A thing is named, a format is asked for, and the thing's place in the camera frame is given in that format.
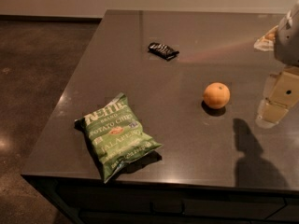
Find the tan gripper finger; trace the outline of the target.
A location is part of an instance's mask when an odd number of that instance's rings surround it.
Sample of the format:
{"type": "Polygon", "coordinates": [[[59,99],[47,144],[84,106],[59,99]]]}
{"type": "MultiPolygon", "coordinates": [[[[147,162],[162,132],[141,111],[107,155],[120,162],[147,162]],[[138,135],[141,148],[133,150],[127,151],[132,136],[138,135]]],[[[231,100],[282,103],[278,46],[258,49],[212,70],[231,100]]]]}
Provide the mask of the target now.
{"type": "Polygon", "coordinates": [[[276,43],[278,26],[271,28],[265,35],[261,36],[254,43],[254,48],[260,51],[273,51],[276,43]]]}
{"type": "Polygon", "coordinates": [[[259,127],[278,125],[299,102],[299,67],[286,66],[278,74],[270,74],[263,89],[256,117],[259,127]]]}

